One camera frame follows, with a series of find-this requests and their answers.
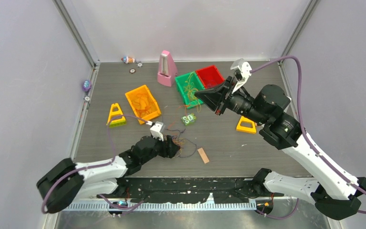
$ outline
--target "green toy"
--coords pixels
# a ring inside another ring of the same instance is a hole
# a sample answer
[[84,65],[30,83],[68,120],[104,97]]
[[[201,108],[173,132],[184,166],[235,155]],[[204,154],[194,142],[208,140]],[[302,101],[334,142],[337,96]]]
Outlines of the green toy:
[[182,122],[184,123],[184,125],[189,125],[190,123],[194,123],[196,120],[196,116],[194,116],[193,113],[188,114],[187,116],[183,116],[182,117]]

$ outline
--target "plastic bin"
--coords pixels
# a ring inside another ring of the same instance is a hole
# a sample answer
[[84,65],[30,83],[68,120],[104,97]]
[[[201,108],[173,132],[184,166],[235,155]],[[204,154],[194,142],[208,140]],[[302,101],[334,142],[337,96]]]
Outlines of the plastic bin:
[[225,81],[215,65],[202,68],[195,72],[205,88],[217,86]]
[[[149,121],[161,115],[158,103],[146,85],[127,92],[125,97],[127,97],[135,116]],[[141,120],[138,120],[138,122],[141,125],[145,123]]]
[[187,109],[193,108],[199,104],[203,104],[200,99],[197,99],[194,96],[194,92],[204,90],[204,86],[198,79],[198,76],[195,72],[177,76],[175,81],[177,90],[182,95],[183,101],[187,105]]

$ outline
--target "yellow bin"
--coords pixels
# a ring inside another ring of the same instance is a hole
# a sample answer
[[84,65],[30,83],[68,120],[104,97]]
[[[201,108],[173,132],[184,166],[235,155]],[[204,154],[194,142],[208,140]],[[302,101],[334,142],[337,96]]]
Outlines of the yellow bin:
[[[153,98],[146,85],[142,85],[141,87],[127,92],[125,97],[127,97],[135,116],[149,121],[161,115],[158,103]],[[141,125],[145,123],[141,120],[138,120],[138,122]]]

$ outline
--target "purple toy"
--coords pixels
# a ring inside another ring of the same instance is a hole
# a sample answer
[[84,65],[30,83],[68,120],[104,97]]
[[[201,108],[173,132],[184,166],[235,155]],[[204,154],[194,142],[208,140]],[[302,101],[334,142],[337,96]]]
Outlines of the purple toy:
[[85,80],[85,82],[83,82],[83,91],[84,92],[88,92],[92,87],[92,83],[90,80]]

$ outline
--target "wooden block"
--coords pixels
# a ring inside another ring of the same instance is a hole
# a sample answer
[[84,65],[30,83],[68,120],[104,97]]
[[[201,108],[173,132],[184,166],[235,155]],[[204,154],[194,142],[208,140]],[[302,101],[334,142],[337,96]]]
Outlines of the wooden block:
[[198,153],[201,156],[201,159],[203,160],[204,164],[207,164],[208,162],[210,162],[210,160],[207,157],[207,154],[205,154],[203,148],[199,148],[197,149]]

